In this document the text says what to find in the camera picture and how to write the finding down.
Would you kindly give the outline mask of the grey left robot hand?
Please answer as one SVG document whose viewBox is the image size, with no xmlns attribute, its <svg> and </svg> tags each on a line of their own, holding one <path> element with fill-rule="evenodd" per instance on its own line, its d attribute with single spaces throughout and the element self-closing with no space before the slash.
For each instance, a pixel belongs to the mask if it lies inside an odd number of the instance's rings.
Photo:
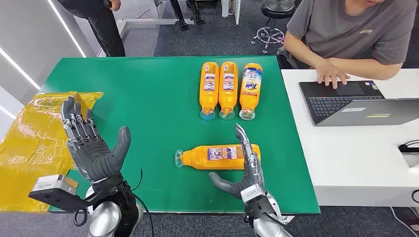
<svg viewBox="0 0 419 237">
<path fill-rule="evenodd" d="M 130 129 L 119 129 L 118 142 L 110 150 L 99 134 L 91 109 L 85 116 L 81 104 L 69 96 L 61 105 L 63 128 L 68 137 L 67 147 L 81 175 L 90 182 L 118 175 L 131 144 Z"/>
</svg>

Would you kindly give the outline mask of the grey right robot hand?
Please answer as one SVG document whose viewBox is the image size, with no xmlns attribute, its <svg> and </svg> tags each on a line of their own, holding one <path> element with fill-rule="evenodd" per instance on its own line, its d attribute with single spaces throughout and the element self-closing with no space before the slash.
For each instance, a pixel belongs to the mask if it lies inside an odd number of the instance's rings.
<svg viewBox="0 0 419 237">
<path fill-rule="evenodd" d="M 246 135 L 245 130 L 238 124 L 235 123 L 236 137 L 241 142 L 242 150 L 244 152 L 244 173 L 242 179 L 236 183 L 221 179 L 215 172 L 210 172 L 209 177 L 212 180 L 214 186 L 226 193 L 231 194 L 237 199 L 241 199 L 241 191 L 258 184 L 264 192 L 264 177 L 261 168 L 261 162 L 259 156 L 253 150 L 251 143 Z"/>
</svg>

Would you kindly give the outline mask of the seated person's right hand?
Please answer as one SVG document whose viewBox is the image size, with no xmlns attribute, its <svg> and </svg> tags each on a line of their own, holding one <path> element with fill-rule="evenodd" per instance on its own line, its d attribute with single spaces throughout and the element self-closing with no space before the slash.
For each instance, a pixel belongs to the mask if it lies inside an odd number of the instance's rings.
<svg viewBox="0 0 419 237">
<path fill-rule="evenodd" d="M 350 76 L 343 71 L 339 70 L 333 64 L 329 62 L 323 62 L 315 66 L 317 72 L 317 83 L 324 83 L 325 86 L 332 85 L 333 89 L 338 88 L 338 82 L 342 82 L 343 85 L 347 84 L 347 80 Z"/>
</svg>

